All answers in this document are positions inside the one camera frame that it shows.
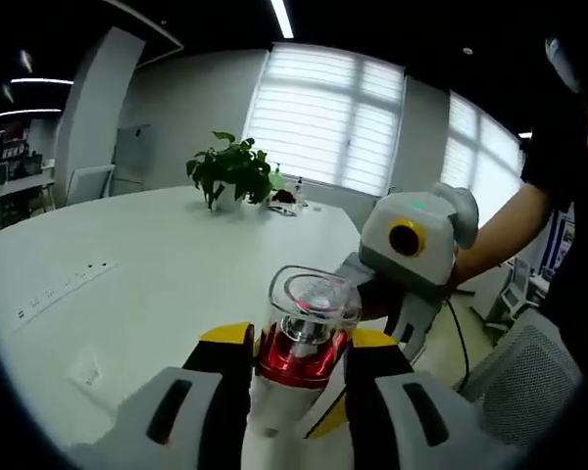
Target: green leaves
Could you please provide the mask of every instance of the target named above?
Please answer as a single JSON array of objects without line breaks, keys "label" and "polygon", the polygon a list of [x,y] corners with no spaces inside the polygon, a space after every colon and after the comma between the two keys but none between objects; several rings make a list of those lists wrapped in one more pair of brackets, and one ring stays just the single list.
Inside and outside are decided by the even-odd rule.
[{"label": "green leaves", "polygon": [[235,137],[228,132],[213,134],[219,140],[228,141],[228,147],[219,151],[210,148],[198,152],[193,160],[185,164],[187,176],[192,178],[196,188],[203,190],[209,209],[213,209],[214,201],[224,190],[224,186],[218,182],[235,185],[235,199],[248,195],[251,204],[261,203],[272,189],[266,152],[251,150],[255,145],[253,138],[235,143]]},{"label": "green leaves", "polygon": [[228,132],[212,132],[218,140],[228,140],[231,144],[235,142],[235,136]]}]

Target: ceiling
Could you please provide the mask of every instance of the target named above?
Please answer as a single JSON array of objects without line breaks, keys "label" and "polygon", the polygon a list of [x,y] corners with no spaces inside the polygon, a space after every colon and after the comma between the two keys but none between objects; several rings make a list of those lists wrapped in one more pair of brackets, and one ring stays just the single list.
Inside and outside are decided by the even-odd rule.
[{"label": "ceiling", "polygon": [[[282,40],[270,0],[123,0],[185,45],[184,55],[227,49],[269,48]],[[388,2],[354,5],[340,0],[285,0],[295,42],[368,54],[452,89],[514,133],[531,128],[541,100],[558,87],[544,54],[549,18],[539,10],[494,12],[433,7],[388,10]],[[15,103],[2,84],[28,73],[19,51],[32,57],[28,76],[74,78],[84,53],[111,25],[146,40],[141,62],[175,46],[154,29],[103,0],[38,0],[17,8],[0,2],[0,112],[63,108],[69,86],[13,84]],[[463,52],[471,48],[472,55]]]}]

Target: round table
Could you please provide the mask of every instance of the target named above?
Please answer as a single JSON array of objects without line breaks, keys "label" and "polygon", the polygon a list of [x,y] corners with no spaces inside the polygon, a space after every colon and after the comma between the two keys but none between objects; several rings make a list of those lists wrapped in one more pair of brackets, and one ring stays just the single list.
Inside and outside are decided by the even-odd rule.
[{"label": "round table", "polygon": [[[92,443],[117,405],[163,367],[182,365],[202,333],[245,320],[261,328],[279,268],[333,271],[359,238],[338,208],[209,212],[189,187],[48,212],[0,231],[0,356],[59,447]],[[101,260],[118,266],[14,329],[21,305]],[[101,373],[97,399],[69,380],[84,354]]]}]

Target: cable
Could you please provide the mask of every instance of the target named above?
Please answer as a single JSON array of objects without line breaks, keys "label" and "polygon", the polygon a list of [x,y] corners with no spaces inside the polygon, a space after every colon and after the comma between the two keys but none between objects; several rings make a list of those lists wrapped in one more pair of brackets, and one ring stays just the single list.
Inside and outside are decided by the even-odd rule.
[{"label": "cable", "polygon": [[466,343],[464,342],[464,335],[462,334],[462,327],[460,326],[460,321],[458,320],[458,316],[455,314],[455,309],[451,305],[451,301],[449,301],[447,299],[446,302],[447,302],[447,305],[449,306],[449,308],[451,309],[451,313],[453,314],[453,319],[455,320],[455,326],[458,328],[458,335],[460,335],[460,342],[462,343],[462,351],[464,353],[465,373],[464,373],[464,379],[462,379],[462,382],[460,383],[460,386],[458,387],[458,393],[459,393],[462,391],[462,389],[464,388],[464,385],[466,385],[466,382],[468,380],[468,375],[470,374],[470,364],[468,363],[468,352],[466,351]]}]

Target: window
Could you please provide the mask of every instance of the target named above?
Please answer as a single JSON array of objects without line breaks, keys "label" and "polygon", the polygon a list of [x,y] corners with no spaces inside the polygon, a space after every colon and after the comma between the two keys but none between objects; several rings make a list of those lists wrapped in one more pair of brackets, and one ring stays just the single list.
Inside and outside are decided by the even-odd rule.
[{"label": "window", "polygon": [[392,170],[403,96],[396,67],[345,51],[274,46],[246,136],[284,174],[375,196]]},{"label": "window", "polygon": [[469,188],[486,223],[520,187],[518,141],[501,124],[451,95],[449,138],[441,180]]}]

